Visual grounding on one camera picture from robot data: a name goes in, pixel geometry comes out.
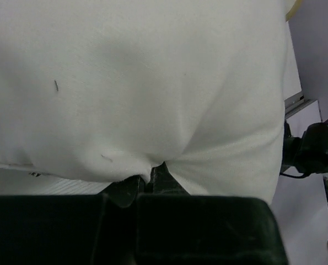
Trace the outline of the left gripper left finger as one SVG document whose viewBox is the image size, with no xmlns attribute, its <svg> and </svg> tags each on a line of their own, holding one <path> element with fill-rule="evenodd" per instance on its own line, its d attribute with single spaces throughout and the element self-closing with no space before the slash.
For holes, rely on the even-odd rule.
<svg viewBox="0 0 328 265">
<path fill-rule="evenodd" d="M 135 176 L 95 195 L 0 195 L 0 264 L 135 264 L 143 190 Z"/>
</svg>

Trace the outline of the white pillow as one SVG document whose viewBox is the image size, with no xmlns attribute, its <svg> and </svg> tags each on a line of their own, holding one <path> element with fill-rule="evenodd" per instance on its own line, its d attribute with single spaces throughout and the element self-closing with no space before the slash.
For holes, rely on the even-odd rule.
<svg viewBox="0 0 328 265">
<path fill-rule="evenodd" d="M 287 1 L 0 1 L 0 168 L 275 194 Z"/>
</svg>

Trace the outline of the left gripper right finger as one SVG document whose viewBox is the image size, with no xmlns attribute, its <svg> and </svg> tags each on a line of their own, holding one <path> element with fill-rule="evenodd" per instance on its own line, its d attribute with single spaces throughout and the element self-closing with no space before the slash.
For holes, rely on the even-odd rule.
<svg viewBox="0 0 328 265">
<path fill-rule="evenodd" d="M 136 199 L 138 264 L 287 264 L 269 205 L 257 198 L 190 195 L 166 165 Z"/>
</svg>

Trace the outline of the blue beige white checked pillowcase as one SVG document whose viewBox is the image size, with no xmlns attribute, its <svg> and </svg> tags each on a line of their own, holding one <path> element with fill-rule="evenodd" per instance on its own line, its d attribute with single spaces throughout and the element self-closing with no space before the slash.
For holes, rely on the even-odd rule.
<svg viewBox="0 0 328 265">
<path fill-rule="evenodd" d="M 288 22 L 292 16 L 297 12 L 299 7 L 302 4 L 302 0 L 284 0 L 284 6 L 285 6 L 285 13 L 286 13 L 286 21 Z"/>
</svg>

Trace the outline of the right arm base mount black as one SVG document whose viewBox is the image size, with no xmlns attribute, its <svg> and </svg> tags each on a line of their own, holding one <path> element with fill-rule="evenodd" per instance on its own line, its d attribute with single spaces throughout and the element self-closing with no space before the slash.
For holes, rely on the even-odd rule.
<svg viewBox="0 0 328 265">
<path fill-rule="evenodd" d="M 294 179 L 328 173 L 328 121 L 309 125 L 302 137 L 292 136 L 289 124 L 284 124 L 282 168 L 285 167 L 295 167 L 300 175 L 280 175 Z"/>
</svg>

